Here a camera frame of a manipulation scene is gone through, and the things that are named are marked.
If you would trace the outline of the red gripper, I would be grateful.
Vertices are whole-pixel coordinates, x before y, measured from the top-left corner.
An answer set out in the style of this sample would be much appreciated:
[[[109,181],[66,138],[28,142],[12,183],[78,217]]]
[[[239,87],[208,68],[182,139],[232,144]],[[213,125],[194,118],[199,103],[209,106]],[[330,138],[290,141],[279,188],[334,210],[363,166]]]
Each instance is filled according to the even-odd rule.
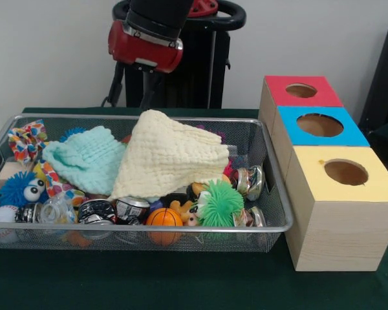
[[[142,110],[148,110],[163,82],[163,73],[174,71],[180,63],[183,42],[181,39],[175,41],[159,39],[117,20],[112,23],[109,32],[108,51],[117,62],[107,101],[112,106],[117,106],[124,78],[123,63],[143,65],[152,69],[143,73],[143,96],[140,103]]]

